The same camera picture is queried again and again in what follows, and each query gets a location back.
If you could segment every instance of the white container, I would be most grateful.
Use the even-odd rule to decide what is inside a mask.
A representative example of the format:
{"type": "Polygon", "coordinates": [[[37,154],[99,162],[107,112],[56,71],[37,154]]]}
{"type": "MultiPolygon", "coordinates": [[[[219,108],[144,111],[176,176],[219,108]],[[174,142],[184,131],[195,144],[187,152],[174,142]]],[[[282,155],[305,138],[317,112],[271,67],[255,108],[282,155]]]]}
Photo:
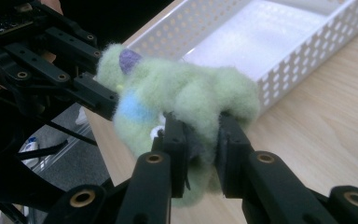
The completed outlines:
{"type": "Polygon", "coordinates": [[[358,34],[358,0],[189,0],[129,44],[140,54],[235,66],[261,113],[358,34]]]}

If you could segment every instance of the table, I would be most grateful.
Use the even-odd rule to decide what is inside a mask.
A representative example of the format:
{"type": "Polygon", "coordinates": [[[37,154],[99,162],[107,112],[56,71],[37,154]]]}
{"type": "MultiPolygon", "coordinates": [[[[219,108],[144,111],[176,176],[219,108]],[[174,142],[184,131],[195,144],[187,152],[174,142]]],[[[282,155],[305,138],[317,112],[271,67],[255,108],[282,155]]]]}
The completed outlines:
{"type": "MultiPolygon", "coordinates": [[[[89,111],[87,116],[113,182],[131,177],[135,159],[117,139],[112,123],[89,111]]],[[[358,187],[358,36],[264,113],[246,134],[255,150],[280,156],[310,189],[328,195],[334,186],[358,187]]],[[[193,207],[172,209],[173,224],[245,222],[241,200],[223,195],[207,195],[193,207]]]]}

